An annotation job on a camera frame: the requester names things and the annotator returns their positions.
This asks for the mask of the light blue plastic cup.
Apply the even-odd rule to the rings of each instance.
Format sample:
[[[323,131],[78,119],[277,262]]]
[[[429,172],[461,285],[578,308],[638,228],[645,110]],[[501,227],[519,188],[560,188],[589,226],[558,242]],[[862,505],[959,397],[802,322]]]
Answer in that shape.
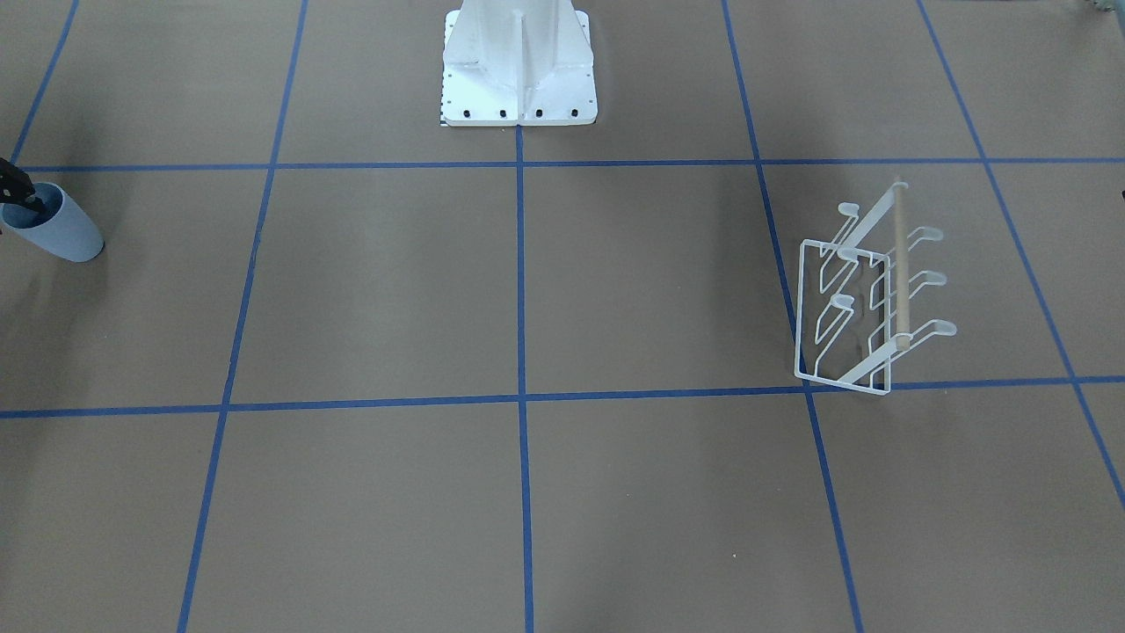
[[[33,212],[19,204],[3,204],[3,228],[70,263],[88,263],[105,248],[101,232],[83,208],[54,183],[36,183],[44,205]]]

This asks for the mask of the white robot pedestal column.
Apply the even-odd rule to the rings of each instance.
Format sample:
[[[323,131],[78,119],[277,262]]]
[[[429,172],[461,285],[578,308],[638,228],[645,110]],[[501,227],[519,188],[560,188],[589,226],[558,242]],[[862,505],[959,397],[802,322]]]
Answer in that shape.
[[[570,1],[465,1],[446,13],[443,36],[441,124],[598,120],[591,20]]]

